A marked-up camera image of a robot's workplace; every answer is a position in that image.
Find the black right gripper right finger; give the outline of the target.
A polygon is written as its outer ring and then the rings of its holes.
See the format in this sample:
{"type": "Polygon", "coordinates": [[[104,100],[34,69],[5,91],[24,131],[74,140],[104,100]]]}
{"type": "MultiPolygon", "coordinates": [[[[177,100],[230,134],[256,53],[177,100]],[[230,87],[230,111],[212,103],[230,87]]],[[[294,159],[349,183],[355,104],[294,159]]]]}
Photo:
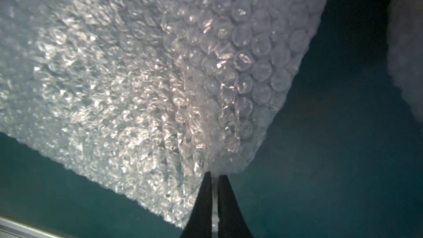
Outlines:
{"type": "Polygon", "coordinates": [[[252,238],[229,178],[219,176],[218,180],[218,237],[219,238],[252,238]]]}

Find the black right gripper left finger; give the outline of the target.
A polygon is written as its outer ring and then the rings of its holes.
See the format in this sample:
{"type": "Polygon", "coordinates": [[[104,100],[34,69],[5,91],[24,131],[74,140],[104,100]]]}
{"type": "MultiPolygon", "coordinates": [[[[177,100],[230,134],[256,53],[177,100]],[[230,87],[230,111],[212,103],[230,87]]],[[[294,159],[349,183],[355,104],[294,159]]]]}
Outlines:
{"type": "Polygon", "coordinates": [[[213,186],[211,172],[205,173],[191,216],[180,238],[211,238],[213,186]]]}

